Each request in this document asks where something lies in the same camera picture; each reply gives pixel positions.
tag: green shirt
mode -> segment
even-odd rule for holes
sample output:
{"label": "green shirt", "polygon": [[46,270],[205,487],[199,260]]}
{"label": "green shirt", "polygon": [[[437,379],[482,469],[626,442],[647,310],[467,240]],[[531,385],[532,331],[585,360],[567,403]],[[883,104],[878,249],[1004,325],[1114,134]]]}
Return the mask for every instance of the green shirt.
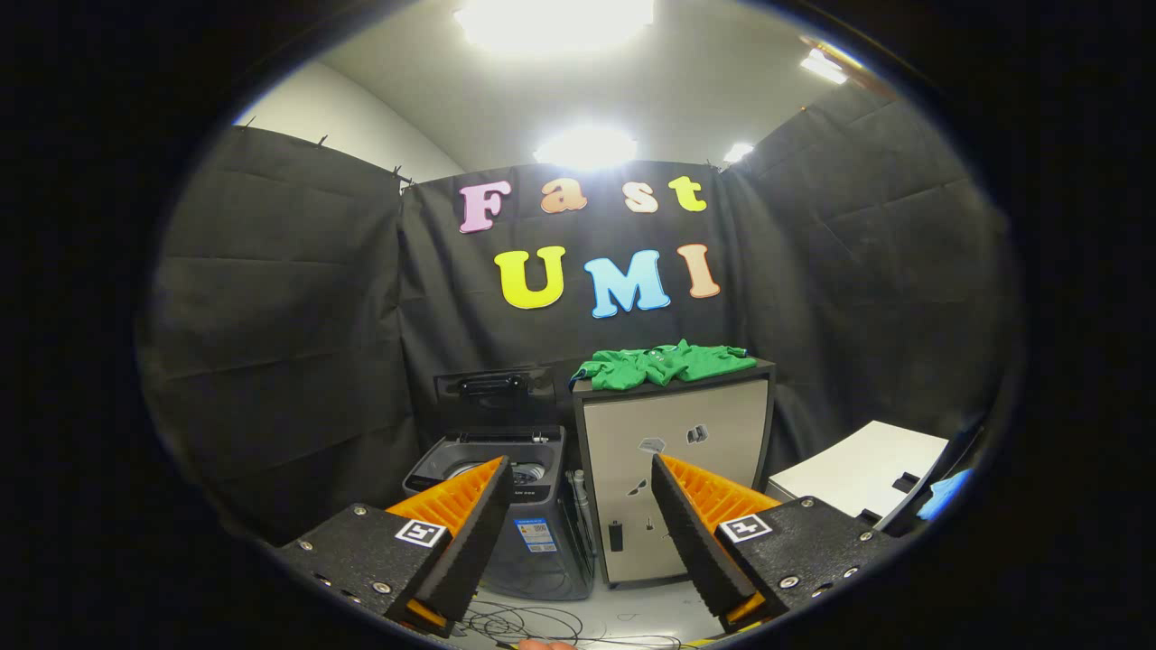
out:
{"label": "green shirt", "polygon": [[658,346],[651,349],[602,349],[591,361],[583,363],[570,385],[578,379],[591,379],[596,391],[624,391],[643,382],[665,386],[672,378],[695,382],[753,368],[756,361],[747,350],[729,346],[702,347],[687,344]]}

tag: floor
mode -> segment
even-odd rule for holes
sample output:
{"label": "floor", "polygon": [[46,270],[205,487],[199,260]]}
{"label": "floor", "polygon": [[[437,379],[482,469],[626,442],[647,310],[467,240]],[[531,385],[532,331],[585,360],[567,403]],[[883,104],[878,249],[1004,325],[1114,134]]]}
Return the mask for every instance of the floor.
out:
{"label": "floor", "polygon": [[[599,576],[601,568],[596,571]],[[590,598],[562,603],[523,600],[480,589],[464,621],[465,636],[447,641],[465,650],[494,650],[496,641],[517,648],[527,636],[566,641],[583,650],[676,650],[722,633],[689,579],[613,590],[596,579]]]}

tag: white wall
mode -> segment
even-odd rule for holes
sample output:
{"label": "white wall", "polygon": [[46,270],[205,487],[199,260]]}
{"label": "white wall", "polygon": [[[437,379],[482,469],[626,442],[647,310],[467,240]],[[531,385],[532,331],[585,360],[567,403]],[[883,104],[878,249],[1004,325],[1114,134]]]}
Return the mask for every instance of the white wall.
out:
{"label": "white wall", "polygon": [[302,66],[237,117],[392,170],[415,183],[462,173],[425,135],[368,90],[321,62]]}

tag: colorful foam letters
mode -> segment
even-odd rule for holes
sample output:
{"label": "colorful foam letters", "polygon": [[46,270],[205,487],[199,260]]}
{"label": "colorful foam letters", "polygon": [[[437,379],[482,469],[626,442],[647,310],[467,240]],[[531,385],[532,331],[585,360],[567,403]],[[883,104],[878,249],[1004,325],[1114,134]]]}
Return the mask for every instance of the colorful foam letters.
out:
{"label": "colorful foam letters", "polygon": [[627,207],[631,212],[658,210],[658,201],[651,195],[654,190],[645,183],[627,183],[622,186],[622,193],[627,195]]}
{"label": "colorful foam letters", "polygon": [[502,295],[507,303],[518,309],[539,309],[554,304],[562,297],[562,256],[566,250],[562,246],[538,249],[538,257],[546,263],[546,288],[531,291],[526,287],[526,251],[506,251],[494,258],[494,264],[502,269]]}
{"label": "colorful foam letters", "polygon": [[499,194],[509,194],[510,192],[510,183],[506,180],[462,187],[459,193],[466,197],[466,216],[458,230],[461,232],[489,230],[494,222],[487,219],[486,210],[489,209],[490,214],[497,216],[502,212],[502,197]]}
{"label": "colorful foam letters", "polygon": [[688,212],[706,209],[706,201],[695,195],[695,192],[701,191],[703,186],[691,180],[689,176],[680,176],[667,186],[674,190],[674,194],[679,197],[679,205],[682,206],[682,209]]}
{"label": "colorful foam letters", "polygon": [[573,178],[555,178],[542,185],[542,209],[554,214],[568,209],[581,209],[586,207],[586,197],[581,195],[581,187]]}
{"label": "colorful foam letters", "polygon": [[690,295],[696,298],[709,298],[717,296],[722,290],[711,278],[711,267],[706,266],[706,246],[703,244],[687,244],[675,249],[676,253],[687,260],[687,271],[690,272]]}
{"label": "colorful foam letters", "polygon": [[658,251],[638,251],[630,259],[630,268],[623,275],[613,261],[602,257],[592,259],[583,268],[594,279],[594,318],[608,318],[618,312],[610,295],[630,311],[638,297],[638,309],[660,309],[670,304],[670,297],[662,293],[662,281],[658,276]]}

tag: black fabric backdrop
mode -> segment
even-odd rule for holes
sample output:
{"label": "black fabric backdrop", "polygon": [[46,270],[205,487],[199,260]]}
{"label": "black fabric backdrop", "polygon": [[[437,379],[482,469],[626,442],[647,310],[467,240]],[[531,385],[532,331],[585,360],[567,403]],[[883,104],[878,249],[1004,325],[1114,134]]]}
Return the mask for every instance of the black fabric backdrop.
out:
{"label": "black fabric backdrop", "polygon": [[146,398],[186,472],[262,537],[403,496],[399,205],[381,169],[234,127],[175,210],[138,335]]}
{"label": "black fabric backdrop", "polygon": [[[703,212],[683,209],[667,187],[681,176],[702,185],[697,195],[706,201]],[[542,186],[560,177],[579,182],[588,201],[584,208],[542,210]],[[549,365],[561,398],[558,416],[572,430],[565,381],[594,350],[650,347],[677,342],[680,337],[698,345],[743,340],[735,276],[741,251],[718,179],[718,170],[707,165],[636,162],[592,173],[551,165],[514,167],[407,189],[401,224],[401,331],[423,444],[440,437],[435,375]],[[494,226],[460,232],[465,201],[458,191],[498,180],[507,180],[512,192],[491,217]],[[628,182],[649,184],[658,210],[631,212],[622,193]],[[675,249],[692,243],[707,248],[711,274],[722,288],[716,296],[690,296],[687,264]],[[550,245],[566,250],[562,297],[541,309],[512,306],[502,295],[494,257],[511,250],[528,252],[526,285],[540,289],[546,285],[546,267],[536,251]],[[629,312],[620,309],[615,316],[595,319],[591,315],[593,279],[583,265],[606,257],[625,273],[633,253],[647,249],[659,253],[659,275],[670,304],[647,311],[636,305]]]}
{"label": "black fabric backdrop", "polygon": [[740,239],[766,251],[741,276],[747,345],[778,364],[769,470],[872,420],[965,435],[1022,335],[1021,297],[1007,221],[939,131],[846,83],[720,180]]}
{"label": "black fabric backdrop", "polygon": [[[704,212],[667,187],[684,175]],[[579,180],[583,209],[541,209],[560,177]],[[496,180],[512,192],[494,227],[460,232],[458,191]],[[650,184],[658,212],[629,210],[627,182]],[[400,209],[384,170],[235,127],[173,217],[141,367],[188,472],[275,541],[351,501],[401,497],[442,434],[433,376],[550,365],[572,428],[565,379],[602,348],[686,338],[776,362],[771,473],[870,420],[950,438],[983,414],[1017,334],[1005,235],[929,124],[851,84],[721,173],[514,167],[408,187]],[[691,243],[709,248],[719,295],[689,295],[675,249]],[[507,304],[494,257],[527,251],[538,289],[549,245],[566,250],[562,297]],[[625,272],[644,249],[672,303],[593,318],[583,265]]]}

